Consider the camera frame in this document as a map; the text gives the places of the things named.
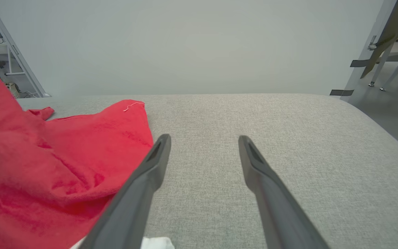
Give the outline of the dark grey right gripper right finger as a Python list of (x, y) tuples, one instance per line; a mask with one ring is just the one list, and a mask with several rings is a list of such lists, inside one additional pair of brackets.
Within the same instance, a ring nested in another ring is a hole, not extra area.
[(256, 197), (269, 249), (327, 249), (327, 242), (248, 136), (238, 139), (245, 184)]

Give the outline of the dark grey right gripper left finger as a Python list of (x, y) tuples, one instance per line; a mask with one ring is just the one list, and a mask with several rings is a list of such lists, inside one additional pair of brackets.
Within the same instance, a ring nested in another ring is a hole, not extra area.
[(172, 140), (162, 134), (112, 199), (81, 249), (139, 249), (154, 193), (161, 187)]

